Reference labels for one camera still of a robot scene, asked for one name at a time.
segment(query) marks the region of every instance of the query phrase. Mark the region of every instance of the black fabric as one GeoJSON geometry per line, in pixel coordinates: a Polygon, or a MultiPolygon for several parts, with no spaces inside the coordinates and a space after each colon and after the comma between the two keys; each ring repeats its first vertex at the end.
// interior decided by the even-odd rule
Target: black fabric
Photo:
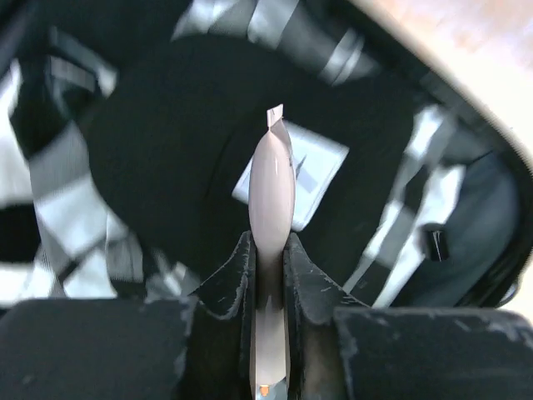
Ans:
{"type": "Polygon", "coordinates": [[[33,20],[38,1],[2,0],[0,2],[0,75],[9,69],[13,57],[33,20]]]}
{"type": "Polygon", "coordinates": [[[442,262],[448,259],[446,230],[440,223],[427,223],[421,227],[421,240],[424,254],[428,260],[442,262]]]}
{"type": "Polygon", "coordinates": [[[231,193],[279,103],[287,121],[350,148],[300,233],[341,283],[376,231],[413,128],[411,91],[392,75],[331,88],[248,42],[183,38],[124,76],[95,116],[97,189],[142,240],[206,278],[248,227],[231,193]]]}
{"type": "Polygon", "coordinates": [[[454,307],[501,256],[518,224],[513,178],[491,153],[467,169],[459,201],[446,225],[450,257],[426,259],[393,303],[398,307],[454,307]]]}
{"type": "Polygon", "coordinates": [[[158,43],[171,39],[190,0],[49,0],[38,10],[17,56],[26,60],[46,47],[50,27],[73,35],[120,70],[158,43]]]}
{"type": "Polygon", "coordinates": [[[54,97],[59,87],[47,71],[48,67],[47,56],[21,62],[24,82],[10,119],[25,158],[45,148],[67,126],[71,117],[78,116],[97,98],[96,93],[72,88],[62,93],[72,113],[61,112],[54,97]]]}
{"type": "Polygon", "coordinates": [[[31,263],[41,242],[33,204],[0,210],[0,260],[31,263]]]}
{"type": "MultiPolygon", "coordinates": [[[[46,71],[47,56],[54,53],[49,42],[52,28],[72,35],[122,72],[158,43],[170,41],[188,4],[189,0],[38,2],[16,54],[23,82],[11,121],[24,156],[30,158],[49,144],[70,117],[57,115],[46,71]]],[[[79,89],[63,96],[71,103],[74,117],[94,99],[79,89]]]]}

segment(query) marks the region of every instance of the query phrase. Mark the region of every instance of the white paper label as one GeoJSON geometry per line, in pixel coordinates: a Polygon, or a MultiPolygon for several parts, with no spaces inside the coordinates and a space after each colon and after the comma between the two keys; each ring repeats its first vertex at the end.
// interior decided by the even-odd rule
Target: white paper label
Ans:
{"type": "MultiPolygon", "coordinates": [[[[283,120],[291,136],[296,169],[296,204],[292,229],[300,232],[311,221],[333,177],[346,159],[349,148],[283,120]]],[[[252,160],[233,189],[233,197],[248,204],[252,160]]]]}

